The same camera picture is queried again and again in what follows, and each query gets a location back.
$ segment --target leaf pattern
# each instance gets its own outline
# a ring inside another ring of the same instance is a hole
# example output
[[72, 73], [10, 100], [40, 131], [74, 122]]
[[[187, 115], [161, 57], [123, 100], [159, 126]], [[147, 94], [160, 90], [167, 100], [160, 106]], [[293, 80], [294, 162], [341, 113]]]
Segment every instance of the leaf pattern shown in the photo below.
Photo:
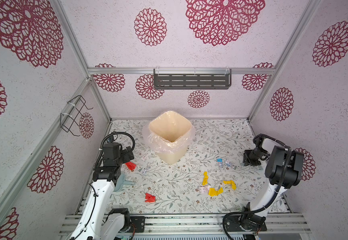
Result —
[[[119, 192], [114, 192], [107, 211], [127, 207], [131, 214], [227, 213], [241, 210], [255, 198], [265, 180], [265, 163], [257, 167], [241, 165], [244, 150], [255, 147], [247, 120], [190, 121], [196, 129], [196, 136], [185, 156], [172, 165], [162, 161], [145, 145], [142, 128], [149, 120], [112, 121], [111, 132], [124, 131], [135, 138], [135, 159], [132, 162], [137, 168], [130, 171], [122, 166], [126, 179], [136, 184], [124, 185]], [[116, 142], [123, 147], [132, 144], [123, 135]], [[223, 160], [221, 168], [217, 165], [217, 157]], [[226, 160], [229, 160], [230, 166], [225, 163]], [[205, 171], [208, 172], [208, 183], [216, 190], [222, 187], [222, 194], [210, 197], [199, 192]], [[224, 180], [234, 180], [237, 189], [224, 184]], [[156, 202], [145, 202], [145, 193], [154, 195]], [[287, 209], [282, 200], [277, 200], [269, 212], [287, 212]]]

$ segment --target crumpled red paper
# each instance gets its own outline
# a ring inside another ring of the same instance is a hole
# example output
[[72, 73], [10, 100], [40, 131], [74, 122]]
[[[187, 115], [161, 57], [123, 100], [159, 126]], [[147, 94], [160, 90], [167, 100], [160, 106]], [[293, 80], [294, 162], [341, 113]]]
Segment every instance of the crumpled red paper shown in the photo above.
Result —
[[146, 193], [146, 201], [145, 202], [155, 202], [155, 196]]
[[134, 171], [135, 167], [137, 166], [135, 163], [132, 162], [126, 162], [125, 165], [130, 169], [131, 171]]

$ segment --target trash bin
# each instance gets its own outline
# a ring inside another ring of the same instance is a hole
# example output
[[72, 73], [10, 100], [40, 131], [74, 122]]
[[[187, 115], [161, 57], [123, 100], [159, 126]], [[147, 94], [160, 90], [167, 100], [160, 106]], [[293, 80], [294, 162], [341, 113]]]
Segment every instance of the trash bin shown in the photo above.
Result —
[[146, 144], [168, 164], [185, 155], [194, 136], [191, 122], [174, 111], [162, 113], [143, 128]]

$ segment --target plastic trash bag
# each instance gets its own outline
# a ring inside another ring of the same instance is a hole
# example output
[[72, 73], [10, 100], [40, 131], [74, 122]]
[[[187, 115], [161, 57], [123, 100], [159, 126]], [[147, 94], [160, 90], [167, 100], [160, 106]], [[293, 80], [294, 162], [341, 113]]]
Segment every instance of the plastic trash bag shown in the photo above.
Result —
[[191, 122], [174, 111], [167, 111], [143, 128], [145, 143], [169, 164], [177, 162], [195, 136]]

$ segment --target wire rack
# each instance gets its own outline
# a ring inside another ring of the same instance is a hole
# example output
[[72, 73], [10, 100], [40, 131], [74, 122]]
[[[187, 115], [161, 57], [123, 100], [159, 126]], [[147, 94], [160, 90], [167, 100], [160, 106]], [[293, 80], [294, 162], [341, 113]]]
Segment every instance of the wire rack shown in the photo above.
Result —
[[[78, 103], [81, 102], [82, 106], [80, 108], [77, 108], [76, 105], [78, 105]], [[88, 108], [86, 106], [86, 100], [85, 98], [83, 98], [82, 95], [77, 95], [76, 97], [74, 97], [73, 99], [69, 100], [67, 102], [67, 104], [71, 104], [74, 108], [71, 110], [71, 112], [69, 113], [61, 113], [61, 116], [59, 118], [59, 123], [61, 128], [65, 131], [65, 132], [70, 132], [72, 135], [79, 137], [80, 135], [75, 135], [72, 131], [71, 131], [71, 127], [74, 125], [74, 123], [79, 127], [79, 124], [75, 121], [75, 119], [80, 115], [82, 116], [81, 110], [83, 107], [85, 107], [87, 110], [93, 109], [93, 108]], [[73, 112], [73, 110], [76, 109], [77, 110], [77, 114], [75, 115], [75, 117], [73, 117], [71, 114]], [[67, 120], [71, 119], [72, 122], [70, 124], [70, 126], [66, 126], [68, 124], [66, 124]]]

